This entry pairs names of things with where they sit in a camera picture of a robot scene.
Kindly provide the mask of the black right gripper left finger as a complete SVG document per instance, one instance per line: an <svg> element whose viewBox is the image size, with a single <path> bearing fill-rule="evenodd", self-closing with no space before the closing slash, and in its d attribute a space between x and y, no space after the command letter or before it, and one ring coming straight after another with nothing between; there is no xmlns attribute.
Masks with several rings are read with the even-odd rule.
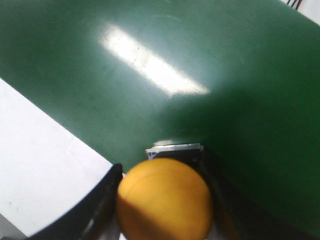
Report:
<svg viewBox="0 0 320 240"><path fill-rule="evenodd" d="M123 166L116 163L100 182L73 208L33 234L29 240L98 240L106 235L115 216L118 186Z"/></svg>

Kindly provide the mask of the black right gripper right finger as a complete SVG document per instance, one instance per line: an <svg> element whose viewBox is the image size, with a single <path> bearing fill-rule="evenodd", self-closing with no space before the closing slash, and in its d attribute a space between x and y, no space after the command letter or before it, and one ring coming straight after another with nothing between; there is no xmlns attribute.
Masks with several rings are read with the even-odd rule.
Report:
<svg viewBox="0 0 320 240"><path fill-rule="evenodd" d="M218 170L219 157L199 150L197 169L213 196L218 229L237 240L318 240L247 197Z"/></svg>

